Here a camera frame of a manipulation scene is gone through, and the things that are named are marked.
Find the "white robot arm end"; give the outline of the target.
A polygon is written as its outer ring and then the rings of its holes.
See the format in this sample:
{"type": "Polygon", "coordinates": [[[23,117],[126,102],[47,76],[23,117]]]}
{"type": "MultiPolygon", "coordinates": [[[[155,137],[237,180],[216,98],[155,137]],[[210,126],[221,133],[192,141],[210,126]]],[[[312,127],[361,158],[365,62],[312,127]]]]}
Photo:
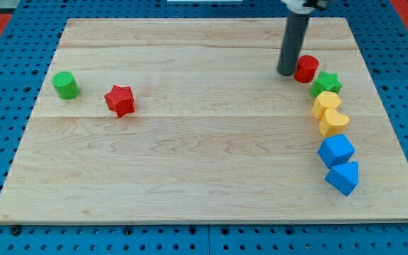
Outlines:
{"type": "Polygon", "coordinates": [[[297,14],[310,14],[314,10],[325,10],[329,8],[335,0],[280,0],[286,5],[289,11],[297,14]]]}

